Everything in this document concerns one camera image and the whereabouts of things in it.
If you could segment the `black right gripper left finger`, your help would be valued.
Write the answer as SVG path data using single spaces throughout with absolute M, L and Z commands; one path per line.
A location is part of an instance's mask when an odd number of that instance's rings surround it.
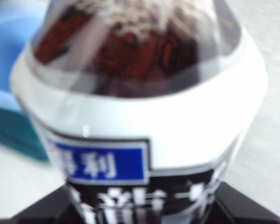
M 76 224 L 77 212 L 62 186 L 11 218 L 12 224 Z

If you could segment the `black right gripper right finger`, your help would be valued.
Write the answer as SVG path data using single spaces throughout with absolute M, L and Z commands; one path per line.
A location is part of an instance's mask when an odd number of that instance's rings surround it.
M 225 182 L 217 190 L 216 200 L 234 224 L 280 224 L 280 216 Z

